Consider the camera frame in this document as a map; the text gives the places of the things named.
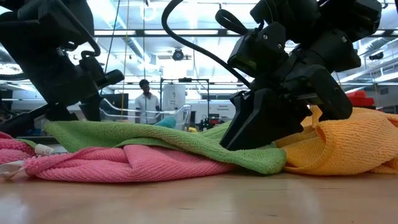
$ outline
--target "red object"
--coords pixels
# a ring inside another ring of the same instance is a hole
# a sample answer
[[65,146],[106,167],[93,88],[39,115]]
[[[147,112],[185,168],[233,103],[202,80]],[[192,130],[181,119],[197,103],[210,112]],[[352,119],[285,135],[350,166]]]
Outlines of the red object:
[[366,92],[363,90],[347,93],[347,96],[354,107],[373,106],[374,99],[367,98]]

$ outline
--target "white shirt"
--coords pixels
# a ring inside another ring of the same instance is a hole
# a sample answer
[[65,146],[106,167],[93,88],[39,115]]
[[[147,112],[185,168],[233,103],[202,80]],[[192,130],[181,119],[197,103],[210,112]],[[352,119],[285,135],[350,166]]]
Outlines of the white shirt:
[[[156,111],[156,106],[159,106],[159,100],[153,94],[151,94],[150,98],[141,94],[136,98],[136,108],[144,111]],[[155,117],[156,113],[149,112],[141,112],[141,124],[154,124],[156,123],[155,118],[145,118],[145,117]]]

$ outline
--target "green towel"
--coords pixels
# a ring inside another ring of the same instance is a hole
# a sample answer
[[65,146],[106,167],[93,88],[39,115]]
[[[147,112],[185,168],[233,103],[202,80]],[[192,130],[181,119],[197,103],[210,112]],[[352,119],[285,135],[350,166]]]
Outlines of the green towel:
[[119,147],[127,144],[164,146],[200,154],[220,162],[236,164],[261,174],[276,174],[286,162],[281,149],[264,146],[258,149],[228,151],[220,139],[229,123],[203,133],[189,133],[146,124],[56,121],[45,125],[45,131],[55,137],[69,152],[90,146]]

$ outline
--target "ceiling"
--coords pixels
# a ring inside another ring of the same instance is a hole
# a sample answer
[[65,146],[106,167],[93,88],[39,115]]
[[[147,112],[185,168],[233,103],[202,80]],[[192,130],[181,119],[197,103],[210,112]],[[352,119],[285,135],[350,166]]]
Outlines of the ceiling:
[[[162,29],[160,18],[162,12],[169,1],[151,0],[149,7],[143,0],[88,0],[88,4],[94,15],[96,30],[112,30],[116,25],[117,30],[152,30]],[[380,29],[397,29],[398,14],[394,1],[387,0],[390,3],[382,12],[382,21]],[[247,28],[254,28],[258,25],[251,18],[249,11],[254,7],[257,1],[244,0],[196,0],[184,1],[181,3],[169,17],[169,26],[172,29],[221,29],[222,27],[215,21],[215,14],[221,7],[233,13]],[[204,49],[209,50],[219,58],[227,61],[238,37],[185,37],[186,40],[193,42]],[[202,55],[199,52],[193,52],[171,37],[129,37],[126,44],[125,37],[95,37],[95,40],[101,47],[102,54],[98,57],[101,63],[106,64],[107,71],[119,69],[124,72],[127,82],[138,82],[146,78],[153,82],[160,80],[161,74],[164,78],[209,78],[213,82],[236,82],[233,77],[223,67],[215,63],[212,59]],[[363,65],[361,68],[333,74],[336,79],[343,83],[367,83],[385,73],[395,72],[394,64],[389,65],[389,70],[377,69],[373,67],[380,64],[385,65],[396,58],[398,52],[398,43],[394,38],[367,38],[354,44],[362,52]],[[182,49],[188,60],[174,62],[170,56],[175,49]],[[288,43],[286,51],[294,48],[293,43]],[[74,52],[71,52],[70,58],[78,63],[80,52],[90,49],[88,45],[82,45]],[[368,56],[379,51],[384,52],[384,59],[370,61]],[[395,81],[394,76],[384,82]]]

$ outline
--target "pink towel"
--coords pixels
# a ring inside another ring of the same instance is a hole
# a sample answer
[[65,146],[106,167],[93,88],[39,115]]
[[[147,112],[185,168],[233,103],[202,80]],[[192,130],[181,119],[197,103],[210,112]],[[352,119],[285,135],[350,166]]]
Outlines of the pink towel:
[[89,147],[73,154],[35,157],[24,142],[0,134],[0,164],[24,160],[28,175],[71,182],[151,182],[220,174],[236,166],[164,147]]

